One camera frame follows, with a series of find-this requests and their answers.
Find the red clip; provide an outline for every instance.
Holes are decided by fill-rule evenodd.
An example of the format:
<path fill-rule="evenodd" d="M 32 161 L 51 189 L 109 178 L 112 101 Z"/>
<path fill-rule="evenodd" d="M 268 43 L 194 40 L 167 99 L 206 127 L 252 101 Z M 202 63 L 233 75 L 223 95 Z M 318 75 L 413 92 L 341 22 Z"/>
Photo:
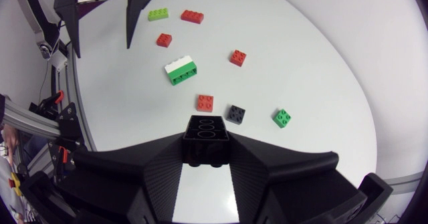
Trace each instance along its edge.
<path fill-rule="evenodd" d="M 13 180 L 9 179 L 9 186 L 10 186 L 11 188 L 15 187 L 15 181 L 13 181 Z"/>
<path fill-rule="evenodd" d="M 61 149 L 64 149 L 64 153 L 62 155 L 62 162 L 65 164 L 67 163 L 68 151 L 64 146 L 60 146 L 60 150 L 58 152 L 61 152 Z"/>
<path fill-rule="evenodd" d="M 55 104 L 59 104 L 61 100 L 64 98 L 64 91 L 60 90 L 60 96 L 55 100 Z"/>

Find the white table surface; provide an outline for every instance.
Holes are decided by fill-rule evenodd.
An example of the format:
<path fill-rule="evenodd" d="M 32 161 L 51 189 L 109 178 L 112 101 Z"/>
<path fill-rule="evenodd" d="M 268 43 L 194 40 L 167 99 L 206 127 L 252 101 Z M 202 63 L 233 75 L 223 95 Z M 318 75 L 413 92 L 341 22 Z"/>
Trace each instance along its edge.
<path fill-rule="evenodd" d="M 285 0 L 152 0 L 126 49 L 126 0 L 108 1 L 80 20 L 80 93 L 99 151 L 184 132 L 193 114 L 225 117 L 246 109 L 228 131 L 304 152 L 339 154 L 337 169 L 356 187 L 377 161 L 370 108 L 354 75 L 329 41 Z M 169 18 L 148 21 L 167 7 Z M 180 20 L 204 13 L 202 24 Z M 168 48 L 156 45 L 171 34 Z M 242 68 L 232 51 L 247 54 Z M 172 86 L 165 65 L 190 55 L 198 74 Z M 196 111 L 214 96 L 212 113 Z M 281 129 L 272 115 L 292 116 Z M 183 165 L 173 221 L 238 221 L 229 166 Z"/>

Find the green lego brick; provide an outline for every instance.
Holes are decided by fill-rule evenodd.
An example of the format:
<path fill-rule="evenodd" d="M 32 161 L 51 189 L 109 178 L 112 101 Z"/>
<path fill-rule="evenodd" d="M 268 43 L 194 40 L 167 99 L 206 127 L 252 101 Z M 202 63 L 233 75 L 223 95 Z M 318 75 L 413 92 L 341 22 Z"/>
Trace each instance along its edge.
<path fill-rule="evenodd" d="M 279 127 L 284 128 L 291 119 L 292 117 L 282 109 L 275 115 L 274 121 Z"/>
<path fill-rule="evenodd" d="M 197 73 L 196 64 L 190 62 L 168 74 L 173 85 L 176 85 Z"/>
<path fill-rule="evenodd" d="M 153 11 L 148 12 L 148 20 L 149 21 L 164 19 L 167 17 L 168 17 L 168 9 L 167 8 L 157 9 L 157 10 L 153 10 Z"/>

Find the white wall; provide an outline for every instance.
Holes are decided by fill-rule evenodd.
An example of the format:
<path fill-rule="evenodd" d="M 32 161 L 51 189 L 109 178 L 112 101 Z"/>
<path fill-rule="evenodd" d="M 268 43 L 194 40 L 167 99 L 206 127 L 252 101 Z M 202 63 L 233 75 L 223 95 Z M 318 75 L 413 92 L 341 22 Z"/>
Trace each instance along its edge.
<path fill-rule="evenodd" d="M 428 33 L 415 0 L 288 1 L 360 82 L 376 128 L 377 174 L 421 172 L 428 159 Z"/>
<path fill-rule="evenodd" d="M 54 0 L 39 0 L 48 20 L 57 23 Z M 0 0 L 0 93 L 24 108 L 37 103 L 46 71 L 35 36 L 17 0 Z M 50 67 L 41 98 L 50 96 Z"/>

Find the yellow part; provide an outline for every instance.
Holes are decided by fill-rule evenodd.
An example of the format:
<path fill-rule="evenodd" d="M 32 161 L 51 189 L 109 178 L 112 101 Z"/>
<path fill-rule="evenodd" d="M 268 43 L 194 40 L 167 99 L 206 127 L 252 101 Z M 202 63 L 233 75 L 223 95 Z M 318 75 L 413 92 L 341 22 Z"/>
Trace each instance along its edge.
<path fill-rule="evenodd" d="M 22 196 L 21 190 L 19 190 L 19 186 L 21 185 L 21 182 L 18 179 L 18 176 L 15 173 L 11 173 L 12 175 L 12 180 L 15 182 L 15 187 L 13 188 L 16 192 L 16 195 L 18 195 L 18 197 Z"/>

